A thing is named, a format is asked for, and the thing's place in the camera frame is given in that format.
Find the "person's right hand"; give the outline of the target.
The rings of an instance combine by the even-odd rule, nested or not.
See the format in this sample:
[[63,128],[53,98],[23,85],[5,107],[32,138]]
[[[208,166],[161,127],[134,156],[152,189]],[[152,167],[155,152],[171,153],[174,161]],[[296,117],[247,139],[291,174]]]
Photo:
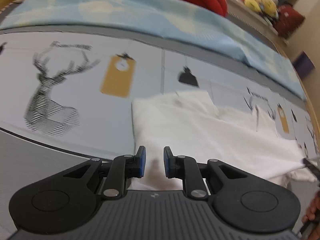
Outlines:
[[319,191],[315,194],[315,197],[310,202],[309,207],[306,210],[304,217],[302,218],[302,222],[306,223],[308,220],[312,221],[316,218],[316,212],[319,211],[319,202],[320,196]]

